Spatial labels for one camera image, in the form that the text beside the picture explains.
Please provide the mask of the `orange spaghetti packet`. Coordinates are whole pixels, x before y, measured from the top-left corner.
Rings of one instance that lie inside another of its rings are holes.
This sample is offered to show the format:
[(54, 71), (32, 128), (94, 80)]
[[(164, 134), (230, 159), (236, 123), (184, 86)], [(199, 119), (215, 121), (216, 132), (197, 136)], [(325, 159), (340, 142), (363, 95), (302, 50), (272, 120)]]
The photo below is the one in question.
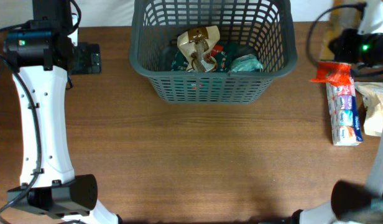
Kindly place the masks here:
[(317, 68), (316, 78), (312, 78), (311, 82), (313, 83), (329, 83), (334, 86), (345, 86), (351, 85), (350, 73), (351, 66), (348, 63), (338, 63), (338, 62), (322, 62), (317, 61), (310, 51), (311, 47), (311, 37), (315, 26), (319, 20), (326, 14), (344, 8), (359, 9), (364, 8), (365, 3), (355, 3), (355, 4), (342, 4), (332, 8), (329, 8), (322, 12), (311, 24), (308, 34), (307, 34), (307, 44), (305, 47), (305, 54), (310, 61), (310, 63)]

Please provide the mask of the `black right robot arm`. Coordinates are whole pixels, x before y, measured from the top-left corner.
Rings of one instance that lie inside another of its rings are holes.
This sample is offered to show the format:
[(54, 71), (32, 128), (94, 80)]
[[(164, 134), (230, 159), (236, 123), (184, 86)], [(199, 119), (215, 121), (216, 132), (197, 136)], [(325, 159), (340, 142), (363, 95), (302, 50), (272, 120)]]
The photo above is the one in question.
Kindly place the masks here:
[(383, 132), (374, 165), (364, 185), (338, 181), (329, 202), (298, 210), (289, 223), (383, 223)]

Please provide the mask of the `Kleenex tissue multipack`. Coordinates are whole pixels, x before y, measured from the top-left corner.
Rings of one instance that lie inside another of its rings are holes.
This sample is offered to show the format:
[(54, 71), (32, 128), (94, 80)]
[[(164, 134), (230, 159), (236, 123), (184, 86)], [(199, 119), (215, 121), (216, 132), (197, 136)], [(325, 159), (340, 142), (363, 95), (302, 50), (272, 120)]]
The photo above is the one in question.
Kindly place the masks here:
[(331, 136), (335, 146), (358, 146), (364, 140), (356, 106), (354, 85), (326, 84)]

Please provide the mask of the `beige paper pouch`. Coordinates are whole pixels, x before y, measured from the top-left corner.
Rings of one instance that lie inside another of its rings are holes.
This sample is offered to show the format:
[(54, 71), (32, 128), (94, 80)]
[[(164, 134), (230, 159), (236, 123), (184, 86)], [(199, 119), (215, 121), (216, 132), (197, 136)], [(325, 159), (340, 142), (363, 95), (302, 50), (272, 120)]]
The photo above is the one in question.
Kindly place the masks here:
[(383, 82), (355, 82), (355, 89), (362, 94), (366, 118), (363, 124), (368, 136), (381, 137), (383, 131)]

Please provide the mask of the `light teal small packet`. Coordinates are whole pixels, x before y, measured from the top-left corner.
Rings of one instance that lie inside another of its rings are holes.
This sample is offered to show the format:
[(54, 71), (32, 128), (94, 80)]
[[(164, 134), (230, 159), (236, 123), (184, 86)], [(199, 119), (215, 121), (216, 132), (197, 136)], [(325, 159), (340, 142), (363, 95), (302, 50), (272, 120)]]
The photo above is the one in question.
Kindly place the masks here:
[(263, 69), (263, 65), (253, 54), (243, 55), (233, 60), (230, 65), (231, 72), (256, 72)]

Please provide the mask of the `green Nescafe coffee bag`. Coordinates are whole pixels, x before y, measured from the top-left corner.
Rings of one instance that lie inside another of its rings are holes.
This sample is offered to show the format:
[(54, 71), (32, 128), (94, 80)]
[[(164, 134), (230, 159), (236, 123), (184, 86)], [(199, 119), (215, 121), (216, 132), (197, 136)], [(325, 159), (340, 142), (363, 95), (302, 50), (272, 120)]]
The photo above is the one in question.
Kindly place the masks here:
[[(211, 51), (211, 55), (218, 63), (217, 69), (213, 72), (227, 73), (235, 56), (236, 49), (235, 43), (218, 42)], [(182, 76), (172, 77), (163, 81), (163, 88), (166, 95), (172, 101), (174, 101), (175, 97), (180, 98), (180, 101), (185, 101), (186, 97), (196, 100), (197, 95), (206, 100), (210, 91), (212, 95), (218, 98), (223, 83), (224, 79), (220, 77), (210, 78), (208, 75), (205, 77), (192, 77), (183, 74)]]

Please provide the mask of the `beige Pantree snack bag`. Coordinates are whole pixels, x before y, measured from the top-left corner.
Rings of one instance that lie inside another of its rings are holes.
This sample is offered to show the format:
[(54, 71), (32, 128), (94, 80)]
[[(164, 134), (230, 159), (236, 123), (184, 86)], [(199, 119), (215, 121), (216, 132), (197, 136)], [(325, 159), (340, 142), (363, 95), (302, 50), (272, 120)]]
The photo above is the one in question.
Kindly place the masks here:
[(187, 72), (213, 72), (218, 63), (211, 55), (220, 40), (218, 26), (190, 29), (177, 37), (177, 46), (188, 62)]

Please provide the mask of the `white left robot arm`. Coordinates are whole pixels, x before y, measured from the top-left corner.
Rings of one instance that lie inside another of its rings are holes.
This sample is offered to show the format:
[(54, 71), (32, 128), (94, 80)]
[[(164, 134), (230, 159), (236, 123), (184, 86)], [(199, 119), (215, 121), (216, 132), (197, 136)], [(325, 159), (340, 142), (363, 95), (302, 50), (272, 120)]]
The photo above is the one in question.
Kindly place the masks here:
[(75, 1), (34, 1), (33, 18), (9, 28), (2, 62), (12, 72), (21, 107), (23, 164), (20, 184), (7, 193), (7, 208), (62, 223), (121, 223), (98, 200), (91, 174), (76, 175), (68, 152), (65, 92), (71, 73), (101, 71), (99, 54), (80, 62)]

